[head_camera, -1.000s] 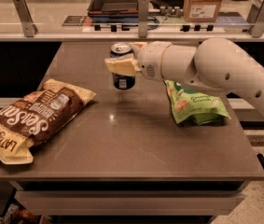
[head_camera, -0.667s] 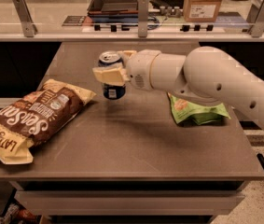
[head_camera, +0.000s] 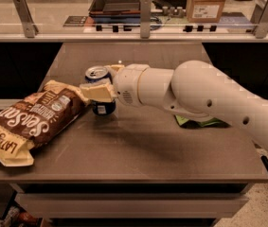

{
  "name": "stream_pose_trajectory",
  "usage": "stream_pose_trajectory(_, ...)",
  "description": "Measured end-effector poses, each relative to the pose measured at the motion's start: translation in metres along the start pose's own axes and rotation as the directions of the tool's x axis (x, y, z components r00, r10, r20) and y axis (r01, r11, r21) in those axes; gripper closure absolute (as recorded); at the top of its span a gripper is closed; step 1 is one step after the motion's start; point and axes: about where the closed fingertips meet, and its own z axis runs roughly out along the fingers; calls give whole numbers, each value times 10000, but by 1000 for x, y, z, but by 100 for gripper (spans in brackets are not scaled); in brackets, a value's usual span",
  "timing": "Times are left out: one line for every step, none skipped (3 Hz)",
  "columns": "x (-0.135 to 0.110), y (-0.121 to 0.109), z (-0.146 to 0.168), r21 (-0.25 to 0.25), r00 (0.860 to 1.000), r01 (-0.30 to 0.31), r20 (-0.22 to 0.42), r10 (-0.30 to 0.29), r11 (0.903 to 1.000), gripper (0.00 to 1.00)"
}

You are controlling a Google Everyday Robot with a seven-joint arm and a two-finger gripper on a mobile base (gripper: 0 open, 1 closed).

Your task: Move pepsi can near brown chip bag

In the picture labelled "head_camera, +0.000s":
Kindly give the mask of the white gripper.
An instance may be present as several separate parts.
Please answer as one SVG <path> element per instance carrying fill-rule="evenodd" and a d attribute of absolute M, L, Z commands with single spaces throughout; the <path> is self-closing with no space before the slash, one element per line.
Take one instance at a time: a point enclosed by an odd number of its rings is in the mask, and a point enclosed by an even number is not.
<path fill-rule="evenodd" d="M 143 72 L 149 68 L 149 65 L 130 64 L 124 67 L 123 64 L 110 64 L 106 65 L 106 68 L 109 71 L 116 72 L 113 79 L 114 87 L 110 82 L 81 84 L 80 90 L 83 95 L 97 102 L 113 102 L 118 98 L 126 106 L 141 107 L 138 84 Z"/>

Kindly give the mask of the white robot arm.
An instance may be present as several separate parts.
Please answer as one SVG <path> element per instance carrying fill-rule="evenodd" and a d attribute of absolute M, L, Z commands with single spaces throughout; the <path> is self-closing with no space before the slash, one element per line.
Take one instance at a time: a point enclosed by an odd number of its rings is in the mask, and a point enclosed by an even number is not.
<path fill-rule="evenodd" d="M 186 61 L 174 69 L 147 64 L 98 66 L 96 74 L 102 72 L 112 76 L 80 86 L 90 100 L 118 99 L 127 106 L 153 106 L 200 122 L 217 118 L 245 131 L 268 151 L 268 100 L 211 64 Z"/>

